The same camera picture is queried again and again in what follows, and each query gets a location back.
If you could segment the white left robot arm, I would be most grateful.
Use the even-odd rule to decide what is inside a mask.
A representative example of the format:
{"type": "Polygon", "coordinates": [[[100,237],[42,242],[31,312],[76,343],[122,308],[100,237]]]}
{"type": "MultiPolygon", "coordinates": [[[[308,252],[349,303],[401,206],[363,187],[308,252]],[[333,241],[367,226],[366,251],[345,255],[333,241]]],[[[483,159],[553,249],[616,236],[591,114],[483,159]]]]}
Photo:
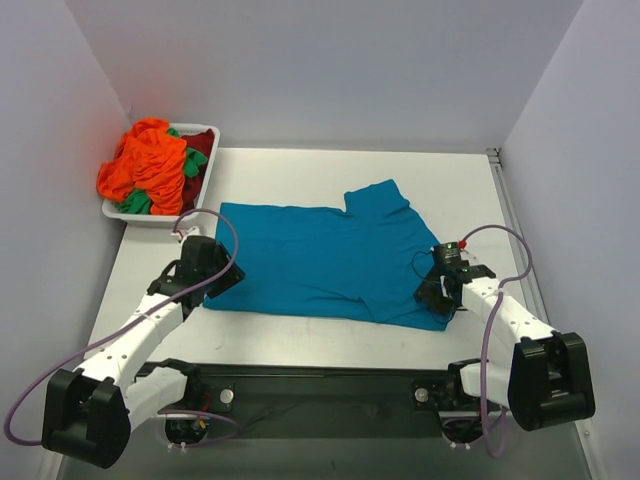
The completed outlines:
{"type": "Polygon", "coordinates": [[[181,254],[149,285],[125,333],[74,370],[59,369],[46,388],[41,444],[101,468],[124,452],[131,433],[165,407],[182,412],[205,404],[199,368],[168,359],[137,375],[149,356],[205,298],[241,282],[244,272],[215,239],[190,235],[181,254]]]}

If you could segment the blue t shirt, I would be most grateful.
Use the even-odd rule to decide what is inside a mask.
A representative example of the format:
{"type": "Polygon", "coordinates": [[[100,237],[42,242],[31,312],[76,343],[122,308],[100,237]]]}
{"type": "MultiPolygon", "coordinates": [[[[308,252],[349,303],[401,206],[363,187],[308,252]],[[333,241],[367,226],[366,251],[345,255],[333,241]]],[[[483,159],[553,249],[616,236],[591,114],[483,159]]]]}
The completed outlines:
{"type": "Polygon", "coordinates": [[[224,203],[216,239],[245,278],[210,310],[344,318],[443,331],[450,312],[414,297],[436,236],[386,180],[347,192],[343,209],[224,203]]]}

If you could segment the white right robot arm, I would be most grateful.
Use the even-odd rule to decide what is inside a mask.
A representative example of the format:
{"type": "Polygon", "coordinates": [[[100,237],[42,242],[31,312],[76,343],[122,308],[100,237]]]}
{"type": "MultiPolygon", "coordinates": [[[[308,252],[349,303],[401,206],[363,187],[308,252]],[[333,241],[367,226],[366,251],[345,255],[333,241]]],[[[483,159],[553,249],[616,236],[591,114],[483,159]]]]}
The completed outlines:
{"type": "Polygon", "coordinates": [[[464,259],[460,243],[439,244],[430,253],[433,265],[415,299],[435,314],[467,310],[512,352],[507,367],[481,359],[451,363],[436,396],[445,407],[504,407],[526,431],[592,417],[596,403],[584,340],[539,320],[487,266],[464,259]]]}

